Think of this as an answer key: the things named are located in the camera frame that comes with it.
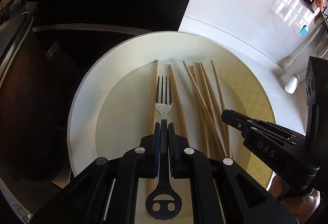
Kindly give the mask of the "person's hand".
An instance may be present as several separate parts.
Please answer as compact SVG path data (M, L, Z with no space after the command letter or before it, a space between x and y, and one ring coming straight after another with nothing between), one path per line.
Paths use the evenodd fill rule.
M271 183L269 193L278 198L283 191L283 180L276 175ZM320 203L320 193L313 190L311 195L286 198L281 201L290 212L298 219L299 223L305 222L317 209Z

